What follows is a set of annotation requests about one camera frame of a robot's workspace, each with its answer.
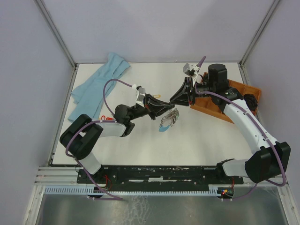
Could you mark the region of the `large keyring with blue handle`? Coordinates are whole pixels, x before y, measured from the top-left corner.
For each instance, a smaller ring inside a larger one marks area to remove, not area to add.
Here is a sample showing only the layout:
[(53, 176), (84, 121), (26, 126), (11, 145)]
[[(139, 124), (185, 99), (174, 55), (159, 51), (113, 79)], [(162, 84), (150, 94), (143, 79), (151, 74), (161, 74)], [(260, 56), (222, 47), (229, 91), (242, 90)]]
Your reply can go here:
[(180, 114), (177, 108), (171, 109), (162, 119), (159, 126), (159, 132), (165, 132), (175, 125)]

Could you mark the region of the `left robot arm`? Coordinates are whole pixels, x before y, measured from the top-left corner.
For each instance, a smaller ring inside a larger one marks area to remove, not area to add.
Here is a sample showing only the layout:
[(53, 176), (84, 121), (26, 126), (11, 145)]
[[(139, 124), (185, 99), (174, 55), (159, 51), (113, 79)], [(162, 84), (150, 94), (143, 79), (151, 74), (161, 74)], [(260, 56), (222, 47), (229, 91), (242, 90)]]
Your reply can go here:
[(158, 100), (147, 94), (141, 104), (118, 105), (113, 120), (92, 120), (88, 115), (80, 115), (61, 135), (60, 143), (66, 148), (66, 155), (74, 158), (85, 168), (88, 178), (100, 182), (104, 177), (101, 163), (92, 152), (100, 137), (126, 137), (135, 124), (132, 120), (150, 116), (152, 120), (174, 108), (174, 104)]

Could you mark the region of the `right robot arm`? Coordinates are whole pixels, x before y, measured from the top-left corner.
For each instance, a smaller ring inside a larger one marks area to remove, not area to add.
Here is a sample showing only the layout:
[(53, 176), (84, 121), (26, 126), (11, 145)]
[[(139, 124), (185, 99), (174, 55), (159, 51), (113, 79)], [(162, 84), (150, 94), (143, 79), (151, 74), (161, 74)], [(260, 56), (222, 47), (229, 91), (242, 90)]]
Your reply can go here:
[(187, 76), (180, 89), (171, 97), (175, 105), (191, 106), (197, 98), (210, 97), (220, 111), (230, 118), (246, 139), (253, 155), (250, 159), (229, 159), (220, 162), (215, 178), (220, 183), (228, 182), (232, 176), (248, 177), (254, 183), (267, 181), (282, 187), (286, 184), (286, 169), (291, 148), (279, 142), (257, 120), (244, 96), (230, 86), (224, 64), (211, 64), (208, 74), (200, 82), (199, 70), (202, 63), (186, 64)]

